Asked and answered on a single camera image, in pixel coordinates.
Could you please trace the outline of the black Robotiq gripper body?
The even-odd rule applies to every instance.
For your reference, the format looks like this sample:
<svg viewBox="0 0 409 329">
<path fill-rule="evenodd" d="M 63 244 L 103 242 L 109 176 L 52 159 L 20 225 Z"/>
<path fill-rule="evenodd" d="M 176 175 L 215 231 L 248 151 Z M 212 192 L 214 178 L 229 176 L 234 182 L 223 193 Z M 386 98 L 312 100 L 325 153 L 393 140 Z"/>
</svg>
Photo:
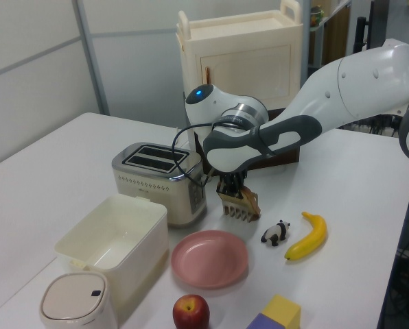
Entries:
<svg viewBox="0 0 409 329">
<path fill-rule="evenodd" d="M 236 186 L 244 185 L 247 173 L 248 171 L 246 169 L 232 173 L 222 173 L 220 174 L 219 181 L 223 181 L 226 188 L 235 188 Z"/>
</svg>

